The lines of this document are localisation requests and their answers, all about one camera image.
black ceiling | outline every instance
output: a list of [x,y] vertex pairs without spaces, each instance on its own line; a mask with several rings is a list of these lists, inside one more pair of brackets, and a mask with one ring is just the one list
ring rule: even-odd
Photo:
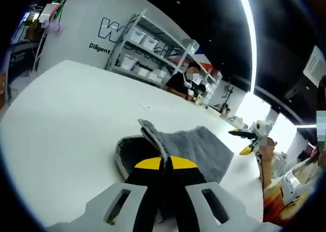
[[[240,0],[148,1],[200,44],[203,53],[225,79],[230,78],[236,86],[249,89],[251,43]],[[293,0],[249,2],[257,38],[256,85],[281,102],[262,91],[255,90],[255,94],[294,124],[315,123],[317,88],[303,76],[313,46],[317,44],[313,19],[305,12],[307,6]]]

white tabletop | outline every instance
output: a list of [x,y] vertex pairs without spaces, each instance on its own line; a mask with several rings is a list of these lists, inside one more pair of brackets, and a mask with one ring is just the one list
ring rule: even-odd
[[234,153],[221,186],[262,221],[263,198],[254,155],[239,156],[248,140],[203,107],[112,72],[64,61],[35,79],[0,123],[5,163],[18,194],[45,226],[81,216],[86,203],[121,181],[118,140],[141,134],[138,119],[162,132],[203,125]]

gray cloth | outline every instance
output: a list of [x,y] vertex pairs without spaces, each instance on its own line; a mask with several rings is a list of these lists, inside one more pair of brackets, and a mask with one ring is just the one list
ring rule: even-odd
[[139,119],[139,123],[144,137],[157,145],[163,158],[187,158],[197,164],[208,182],[221,182],[233,152],[207,128],[199,126],[190,131],[166,134],[157,131],[149,121]]

desk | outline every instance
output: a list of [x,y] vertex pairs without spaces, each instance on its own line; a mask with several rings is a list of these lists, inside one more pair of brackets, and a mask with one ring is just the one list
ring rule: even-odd
[[43,225],[74,220],[89,200],[122,180],[115,147],[122,137],[141,134],[139,118],[167,133],[210,129],[235,153],[221,186],[262,221],[258,165],[254,155],[238,155],[248,140],[228,134],[231,125],[166,91],[64,61],[28,85],[0,123],[13,184]]

ceiling light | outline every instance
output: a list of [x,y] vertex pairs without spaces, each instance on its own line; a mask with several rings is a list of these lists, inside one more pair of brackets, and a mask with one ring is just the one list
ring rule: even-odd
[[250,42],[251,42],[251,54],[252,54],[252,70],[251,70],[251,85],[250,92],[254,93],[256,84],[256,73],[257,73],[257,42],[256,42],[256,31],[253,14],[248,0],[241,0],[244,13],[246,14],[247,23],[249,27]]
[[311,125],[297,125],[296,128],[316,128],[316,124],[311,124]]

